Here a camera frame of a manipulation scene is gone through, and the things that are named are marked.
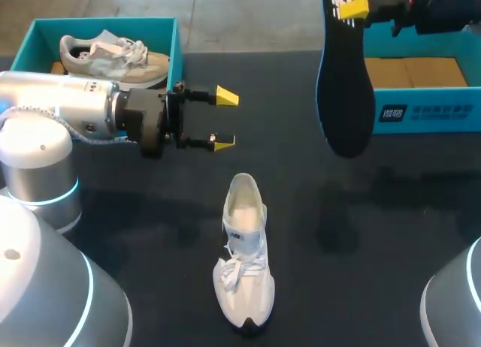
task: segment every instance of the grey sneaker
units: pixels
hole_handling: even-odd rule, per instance
[[[60,59],[70,75],[112,80],[122,90],[165,82],[169,68],[165,54],[150,52],[141,41],[118,38],[107,30],[89,40],[64,36]]]

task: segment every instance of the black table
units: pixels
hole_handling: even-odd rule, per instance
[[[375,137],[334,156],[315,110],[319,53],[188,54],[192,88],[220,84],[238,109],[190,104],[186,130],[237,135],[218,154],[135,146],[74,151],[84,216],[74,244],[112,275],[134,313],[133,347],[426,346],[425,284],[481,235],[481,136]],[[268,206],[276,301],[268,329],[236,334],[213,291],[231,178]]]

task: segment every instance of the shoe insole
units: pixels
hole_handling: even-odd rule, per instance
[[[364,61],[362,20],[340,20],[340,4],[322,0],[325,42],[317,79],[319,121],[328,145],[345,158],[364,152],[374,127],[374,91]]]
[[[89,47],[73,47],[70,50],[70,55],[73,56],[74,58],[79,58],[82,52],[90,53],[90,48]]]
[[[255,207],[238,207],[232,213],[232,226],[242,232],[259,230],[259,213]]]

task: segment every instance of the cable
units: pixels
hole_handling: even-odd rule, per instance
[[[70,124],[68,124],[64,119],[58,117],[55,113],[51,112],[50,110],[39,108],[39,107],[23,106],[23,107],[8,108],[5,112],[0,114],[0,130],[3,128],[5,120],[10,118],[12,113],[18,113],[18,112],[36,113],[36,114],[45,116],[48,119],[54,120],[55,122],[63,125],[73,138],[78,139],[79,141],[87,144],[98,146],[98,145],[108,145],[108,144],[115,144],[115,143],[135,143],[135,142],[132,142],[131,140],[128,140],[127,137],[117,137],[112,140],[96,140],[96,139],[87,138],[83,134],[79,133]]]

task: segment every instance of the shoe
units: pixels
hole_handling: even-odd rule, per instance
[[[121,90],[150,88],[167,80],[169,57],[150,52],[141,41],[104,30],[97,38],[60,40],[60,59],[70,75],[118,82]]]
[[[258,332],[274,305],[266,218],[256,181],[245,173],[235,176],[224,204],[224,243],[213,284],[225,317],[242,333]]]

